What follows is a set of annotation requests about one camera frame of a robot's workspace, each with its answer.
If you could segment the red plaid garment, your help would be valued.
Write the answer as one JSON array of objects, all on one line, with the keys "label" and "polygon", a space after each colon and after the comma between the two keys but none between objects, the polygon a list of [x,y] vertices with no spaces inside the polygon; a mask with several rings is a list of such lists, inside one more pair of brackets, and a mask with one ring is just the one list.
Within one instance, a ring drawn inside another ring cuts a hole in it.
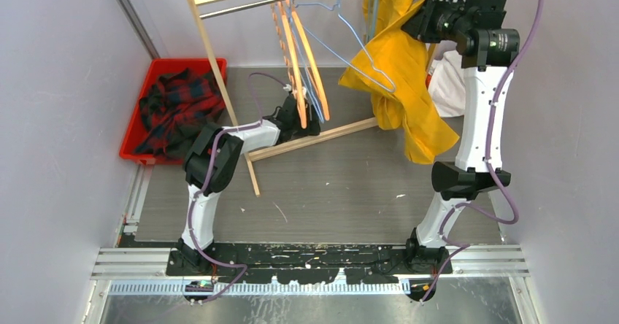
[{"label": "red plaid garment", "polygon": [[138,107],[146,134],[132,153],[181,161],[202,127],[218,121],[226,105],[212,71],[186,68],[159,76]]}]

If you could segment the orange plastic hanger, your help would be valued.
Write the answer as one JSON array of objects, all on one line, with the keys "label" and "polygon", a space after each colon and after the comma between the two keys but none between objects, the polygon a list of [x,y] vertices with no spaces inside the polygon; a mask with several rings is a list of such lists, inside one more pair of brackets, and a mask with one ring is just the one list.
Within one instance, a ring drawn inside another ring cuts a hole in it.
[{"label": "orange plastic hanger", "polygon": [[291,25],[291,31],[296,42],[296,54],[302,78],[304,97],[315,107],[319,121],[324,123],[330,120],[328,101],[310,42],[296,8],[294,7],[294,1],[282,0],[282,4],[288,15],[288,21]]}]

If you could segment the aluminium rail frame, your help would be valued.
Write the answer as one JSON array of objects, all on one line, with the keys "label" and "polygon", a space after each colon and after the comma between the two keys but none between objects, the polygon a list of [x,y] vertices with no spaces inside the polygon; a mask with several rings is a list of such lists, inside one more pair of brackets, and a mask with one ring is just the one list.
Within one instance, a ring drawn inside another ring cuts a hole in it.
[{"label": "aluminium rail frame", "polygon": [[516,245],[473,245],[465,250],[427,248],[411,235],[397,244],[215,242],[219,195],[189,193],[186,235],[171,247],[119,247],[99,251],[92,279],[110,293],[184,295],[202,302],[237,295],[346,295],[405,293],[431,297],[438,277],[526,277]]}]

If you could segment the red plastic bin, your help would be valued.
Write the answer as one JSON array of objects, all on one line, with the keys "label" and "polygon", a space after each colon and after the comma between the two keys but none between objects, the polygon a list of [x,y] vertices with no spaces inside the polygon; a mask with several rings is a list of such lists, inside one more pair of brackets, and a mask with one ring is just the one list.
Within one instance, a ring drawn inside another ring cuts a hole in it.
[{"label": "red plastic bin", "polygon": [[145,76],[120,148],[142,164],[181,164],[203,125],[226,109],[206,58],[159,58]]}]

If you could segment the yellow pleated skirt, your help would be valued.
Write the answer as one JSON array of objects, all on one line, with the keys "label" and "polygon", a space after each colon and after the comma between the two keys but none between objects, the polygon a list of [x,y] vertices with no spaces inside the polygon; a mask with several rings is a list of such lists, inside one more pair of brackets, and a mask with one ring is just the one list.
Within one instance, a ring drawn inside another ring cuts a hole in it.
[{"label": "yellow pleated skirt", "polygon": [[439,116],[426,87],[426,45],[401,27],[424,0],[379,0],[376,34],[350,62],[339,85],[368,92],[382,130],[402,129],[404,154],[432,164],[452,148],[457,133]]}]

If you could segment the teal plastic hanger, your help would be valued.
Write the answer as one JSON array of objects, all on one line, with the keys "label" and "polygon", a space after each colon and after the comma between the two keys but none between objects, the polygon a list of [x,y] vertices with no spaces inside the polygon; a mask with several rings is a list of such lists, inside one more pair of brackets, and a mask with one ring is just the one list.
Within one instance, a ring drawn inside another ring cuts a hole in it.
[{"label": "teal plastic hanger", "polygon": [[364,0],[365,1],[365,24],[366,24],[366,34],[364,37],[364,42],[368,43],[371,39],[374,38],[377,31],[377,18],[379,12],[380,0]]}]

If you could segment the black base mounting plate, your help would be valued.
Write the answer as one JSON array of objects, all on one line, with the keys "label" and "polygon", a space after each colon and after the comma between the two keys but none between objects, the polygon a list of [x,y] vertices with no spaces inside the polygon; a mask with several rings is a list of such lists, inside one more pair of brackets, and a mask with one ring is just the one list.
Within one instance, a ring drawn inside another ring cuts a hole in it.
[{"label": "black base mounting plate", "polygon": [[411,239],[391,244],[213,243],[206,257],[212,268],[202,275],[247,284],[329,284],[343,273],[349,285],[386,284],[400,276],[435,277],[453,271],[445,247],[427,248]]}]

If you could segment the wooden clothes rack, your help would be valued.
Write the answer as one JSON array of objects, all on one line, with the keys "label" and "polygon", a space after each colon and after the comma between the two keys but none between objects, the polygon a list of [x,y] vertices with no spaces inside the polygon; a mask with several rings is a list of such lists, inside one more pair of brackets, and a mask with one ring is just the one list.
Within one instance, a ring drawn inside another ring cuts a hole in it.
[{"label": "wooden clothes rack", "polygon": [[[325,13],[314,7],[299,10],[302,23],[322,40],[326,37],[321,29],[335,26],[326,22]],[[284,93],[276,80],[286,73],[269,8],[210,18],[204,25],[215,51],[231,64],[227,88],[237,120],[253,122],[281,104]],[[312,37],[309,40],[331,111],[323,128],[331,130],[370,118],[369,94],[338,86],[344,65]],[[231,200],[249,193],[250,181],[256,179],[261,200],[393,200],[408,192],[410,168],[401,154],[401,133],[372,127],[274,155],[252,166],[241,164],[224,197]]]}]

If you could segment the white cloth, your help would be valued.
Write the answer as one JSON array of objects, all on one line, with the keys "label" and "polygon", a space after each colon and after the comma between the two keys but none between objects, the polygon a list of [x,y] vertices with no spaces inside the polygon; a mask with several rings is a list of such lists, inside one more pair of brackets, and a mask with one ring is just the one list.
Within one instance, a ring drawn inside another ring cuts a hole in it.
[{"label": "white cloth", "polygon": [[455,50],[449,50],[431,63],[428,93],[440,117],[464,115],[466,91],[461,62],[461,55]]}]

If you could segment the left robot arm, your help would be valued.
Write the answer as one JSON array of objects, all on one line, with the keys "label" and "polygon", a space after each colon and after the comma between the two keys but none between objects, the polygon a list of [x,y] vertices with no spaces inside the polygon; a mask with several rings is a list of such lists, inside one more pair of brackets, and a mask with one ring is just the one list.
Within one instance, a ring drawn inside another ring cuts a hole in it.
[{"label": "left robot arm", "polygon": [[188,150],[182,169],[188,186],[188,212],[181,237],[169,253],[168,275],[203,275],[213,265],[208,251],[214,242],[216,209],[246,153],[274,147],[321,132],[321,111],[307,103],[305,113],[288,95],[260,120],[241,126],[206,124]]}]

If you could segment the orange notched hanger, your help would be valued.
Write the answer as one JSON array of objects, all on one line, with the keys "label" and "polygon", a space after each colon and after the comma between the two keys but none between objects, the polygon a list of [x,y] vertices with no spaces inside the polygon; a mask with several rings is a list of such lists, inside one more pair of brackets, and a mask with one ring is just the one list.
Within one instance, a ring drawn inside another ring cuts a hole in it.
[{"label": "orange notched hanger", "polygon": [[283,60],[291,84],[291,95],[296,100],[296,109],[299,114],[300,126],[307,128],[307,111],[299,62],[296,54],[296,42],[288,21],[288,15],[283,7],[282,0],[275,0],[272,3],[272,16],[276,28],[276,33],[280,41]]}]

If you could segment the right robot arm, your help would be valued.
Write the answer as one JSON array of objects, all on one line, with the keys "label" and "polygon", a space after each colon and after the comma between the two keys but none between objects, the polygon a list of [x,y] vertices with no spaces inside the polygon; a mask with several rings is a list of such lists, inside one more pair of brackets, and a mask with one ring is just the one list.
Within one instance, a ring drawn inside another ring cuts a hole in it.
[{"label": "right robot arm", "polygon": [[447,236],[461,211],[482,192],[507,187],[502,167],[504,101],[520,48],[520,34],[504,28],[507,0],[426,0],[402,27],[427,43],[451,41],[464,71],[464,127],[452,162],[431,171],[434,197],[408,238],[403,263],[412,272],[450,268]]}]

